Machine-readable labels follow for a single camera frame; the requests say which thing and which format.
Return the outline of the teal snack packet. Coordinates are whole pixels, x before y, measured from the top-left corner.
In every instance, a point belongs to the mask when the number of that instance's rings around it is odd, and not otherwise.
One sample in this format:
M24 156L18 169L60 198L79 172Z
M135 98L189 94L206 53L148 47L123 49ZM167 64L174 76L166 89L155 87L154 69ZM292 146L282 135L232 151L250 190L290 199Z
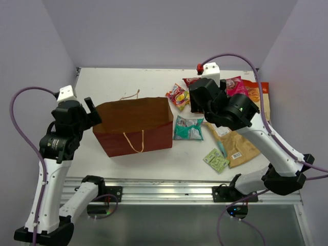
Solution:
M173 140L203 140L201 125L203 118L183 118L177 116Z

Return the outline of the red paper bag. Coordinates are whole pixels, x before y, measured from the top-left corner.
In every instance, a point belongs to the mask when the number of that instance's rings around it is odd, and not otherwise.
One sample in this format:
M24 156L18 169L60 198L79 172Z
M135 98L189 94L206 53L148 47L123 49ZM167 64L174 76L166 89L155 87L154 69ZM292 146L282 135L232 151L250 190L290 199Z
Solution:
M169 149L173 120L166 97L105 102L96 107L102 123L93 133L108 157Z

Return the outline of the brown kraft chips bag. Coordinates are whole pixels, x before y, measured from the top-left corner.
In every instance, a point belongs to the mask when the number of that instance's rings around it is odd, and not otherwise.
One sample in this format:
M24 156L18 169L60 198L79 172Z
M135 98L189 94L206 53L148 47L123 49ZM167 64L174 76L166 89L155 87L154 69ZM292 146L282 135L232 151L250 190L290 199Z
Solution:
M246 138L228 127L217 128L214 124L204 122L204 126L212 133L224 157L235 168L245 164L260 154L260 151Z

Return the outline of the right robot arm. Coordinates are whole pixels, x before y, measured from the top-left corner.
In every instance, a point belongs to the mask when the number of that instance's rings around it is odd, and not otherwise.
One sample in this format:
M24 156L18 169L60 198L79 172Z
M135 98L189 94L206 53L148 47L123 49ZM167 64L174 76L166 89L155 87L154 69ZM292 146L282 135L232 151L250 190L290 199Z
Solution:
M259 108L244 94L228 96L223 84L201 78L189 86L190 98L202 109L206 121L217 127L228 127L249 140L269 161L269 165L249 174L237 174L218 193L231 201L269 190L277 195L289 195L303 188L304 167L311 154L293 149L261 117Z

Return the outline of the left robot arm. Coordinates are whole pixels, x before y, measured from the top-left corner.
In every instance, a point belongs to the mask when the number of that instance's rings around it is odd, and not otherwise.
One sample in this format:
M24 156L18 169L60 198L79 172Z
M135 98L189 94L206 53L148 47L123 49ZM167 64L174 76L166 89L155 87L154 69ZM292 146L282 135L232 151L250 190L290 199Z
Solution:
M92 99L85 98L87 113L77 100L59 102L52 111L54 121L39 142L41 157L35 199L25 225L14 233L14 240L40 245L68 245L77 218L92 201L106 197L105 181L99 176L86 176L75 194L60 206L67 173L83 132L101 123Z

